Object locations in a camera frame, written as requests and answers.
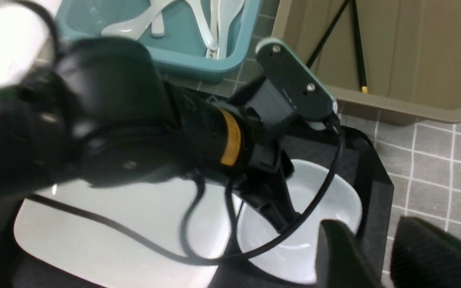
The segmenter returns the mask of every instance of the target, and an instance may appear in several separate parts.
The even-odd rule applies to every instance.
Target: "tile grout line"
[[[411,149],[408,149],[408,148],[405,148],[405,147],[402,147],[402,146],[398,146],[398,145],[395,145],[395,144],[390,144],[390,143],[383,142],[383,141],[379,141],[379,140],[378,140],[377,142],[380,143],[380,144],[384,144],[384,145],[387,145],[387,146],[391,146],[391,147],[397,148],[397,149],[401,149],[401,150],[404,150],[404,151],[412,152]],[[451,160],[450,158],[446,158],[446,157],[443,157],[443,156],[435,155],[435,154],[432,154],[432,153],[417,151],[417,150],[414,150],[414,153],[419,154],[419,155],[425,155],[425,156],[428,156],[428,157],[433,157],[433,158],[441,159],[441,160],[446,160],[446,161],[450,161],[450,160]],[[458,163],[458,164],[461,164],[461,161],[460,161],[460,160],[453,159],[453,162]]]
[[[375,123],[375,138],[373,139],[373,147],[377,148],[377,136],[378,136],[378,126],[380,125],[380,117],[382,115],[382,110],[378,110],[377,122]]]
[[[454,130],[450,130],[450,129],[435,127],[435,126],[431,126],[431,125],[423,124],[423,123],[417,123],[417,125],[418,125],[418,126],[427,127],[427,128],[437,129],[437,130],[440,130],[440,131],[445,131],[445,132],[448,132],[448,133],[455,133],[456,135],[461,136],[461,133],[460,133],[460,132],[457,132],[457,131],[456,131],[456,128],[454,128]]]
[[[399,175],[399,174],[390,173],[390,172],[387,172],[387,173],[388,173],[389,176],[393,176],[393,177],[398,177],[398,178],[410,180],[410,177],[408,177],[408,176]],[[449,186],[445,186],[445,185],[442,185],[442,184],[433,183],[433,182],[426,181],[426,180],[422,180],[422,179],[412,178],[412,181],[419,182],[419,183],[423,183],[423,184],[432,185],[432,186],[439,187],[439,188],[449,189]],[[457,189],[457,188],[452,188],[452,189],[453,189],[453,192],[461,193],[461,190],[460,190],[460,189]]]
[[[451,201],[453,200],[453,158],[454,158],[455,139],[456,139],[456,124],[453,125],[453,138],[451,142],[451,157],[449,161],[448,211],[446,213],[446,225],[444,226],[444,231],[446,232],[449,229],[449,218],[451,216]]]
[[[426,128],[433,128],[433,129],[437,129],[437,130],[440,130],[440,131],[446,131],[446,132],[449,132],[449,133],[453,133],[453,130],[449,130],[449,129],[446,129],[446,128],[435,127],[435,126],[431,126],[431,125],[424,124],[424,123],[416,123],[416,125],[417,126],[423,126],[423,127],[426,127]]]
[[[398,206],[398,205],[393,205],[392,208],[396,208],[396,209],[399,209],[399,210],[404,210],[404,209],[405,209],[404,207],[401,207],[401,206]],[[440,217],[440,216],[436,216],[436,215],[424,213],[424,212],[417,211],[417,210],[408,209],[408,212],[412,212],[412,213],[417,214],[417,215],[423,215],[423,216],[430,217],[430,218],[433,218],[433,219],[438,219],[438,220],[446,221],[446,219],[445,219],[444,217]],[[449,222],[450,222],[450,223],[454,223],[454,224],[459,224],[459,225],[461,225],[461,222],[460,222],[460,221],[456,221],[456,220],[450,219]]]
[[[264,18],[268,18],[268,19],[275,19],[274,16],[265,15],[265,14],[261,14],[261,13],[259,13],[259,16],[264,17]]]
[[[225,80],[225,81],[229,81],[229,82],[238,83],[238,84],[247,84],[247,82],[244,82],[244,81],[238,81],[238,80],[235,80],[235,79],[227,79],[227,78],[223,78],[223,80]]]
[[[243,71],[243,66],[245,66],[245,61],[241,62],[241,66],[239,67],[238,75],[236,76],[236,84],[234,84],[234,89],[232,93],[236,93],[236,89],[238,89],[238,81],[239,77],[241,77],[241,71]]]
[[[417,135],[417,125],[414,125],[414,135],[412,135],[412,151],[411,151],[411,158],[412,161],[410,163],[410,179],[408,179],[408,186],[407,186],[407,196],[405,199],[405,216],[408,213],[408,200],[410,197],[410,186],[412,186],[412,177],[414,174],[414,149],[415,149],[415,137]]]

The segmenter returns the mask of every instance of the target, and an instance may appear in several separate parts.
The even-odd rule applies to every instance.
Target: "white surface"
[[[188,227],[190,244],[203,257],[220,256],[228,241],[223,190],[207,186]],[[104,215],[185,255],[179,228],[195,191],[193,182],[180,179],[97,190],[77,181],[59,186],[54,195],[51,189],[42,195]],[[216,271],[215,266],[168,260],[107,226],[29,200],[18,213],[14,235],[34,257],[108,288],[205,288]]]
[[[160,0],[150,0],[150,4],[154,5]],[[152,20],[152,26],[150,26],[150,31],[152,32],[153,37],[163,37],[165,36],[165,26],[163,22],[163,14],[159,13],[154,20]]]
[[[328,169],[293,160],[295,173],[287,186],[297,212],[302,213],[314,199]],[[312,215],[282,244],[250,261],[265,272],[280,279],[300,284],[315,283],[315,259],[318,246],[319,225],[323,219],[344,222],[357,232],[362,218],[360,198],[350,184],[335,176],[327,194]],[[278,236],[273,227],[248,206],[243,207],[238,220],[238,243],[247,252],[266,244]]]
[[[227,58],[227,40],[231,23],[243,9],[245,0],[220,0],[218,5],[218,53],[216,58]]]
[[[210,30],[211,36],[214,40],[218,41],[218,5],[220,4],[220,0],[211,0],[210,2]],[[211,49],[207,49],[205,53],[206,58],[216,58],[216,51],[212,51]]]
[[[35,0],[55,15],[61,0]],[[40,18],[24,7],[0,6],[0,85],[20,80],[31,67],[49,32]]]

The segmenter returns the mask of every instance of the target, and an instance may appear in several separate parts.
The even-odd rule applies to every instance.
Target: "gray tile floor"
[[[279,0],[263,0],[252,46],[269,36]],[[167,76],[185,87],[229,96],[261,73],[249,53],[238,69],[218,85]],[[391,287],[389,255],[399,217],[420,217],[461,239],[461,124],[422,121],[408,127],[342,115],[342,122],[364,131],[395,184],[382,280]]]

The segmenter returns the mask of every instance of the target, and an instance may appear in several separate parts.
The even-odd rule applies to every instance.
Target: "orange band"
[[[221,163],[227,166],[233,166],[238,160],[239,151],[241,150],[241,130],[239,129],[238,122],[231,115],[231,113],[220,109],[222,111],[225,122],[227,122],[227,147],[221,159]]]

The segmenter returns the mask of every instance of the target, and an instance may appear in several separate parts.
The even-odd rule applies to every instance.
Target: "black stick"
[[[353,10],[353,40],[355,42],[355,55],[357,56],[357,71],[359,73],[359,84],[362,93],[368,93],[366,81],[366,68],[364,66],[364,53],[362,51],[362,39],[360,36],[357,0],[351,0],[351,7]]]
[[[337,12],[337,15],[335,15],[335,18],[332,20],[332,23],[330,24],[327,31],[323,35],[323,38],[321,38],[320,42],[318,43],[318,46],[316,46],[316,49],[311,55],[311,58],[309,58],[309,61],[307,61],[307,67],[311,68],[313,66],[314,61],[316,61],[316,58],[318,58],[318,55],[321,53],[323,46],[325,46],[325,43],[328,40],[328,37],[333,31],[333,28],[335,28],[335,25],[339,21],[339,18],[341,18],[341,15],[343,14],[344,9],[346,8],[346,5],[348,5],[348,2],[350,2],[350,0],[344,0],[341,8]]]

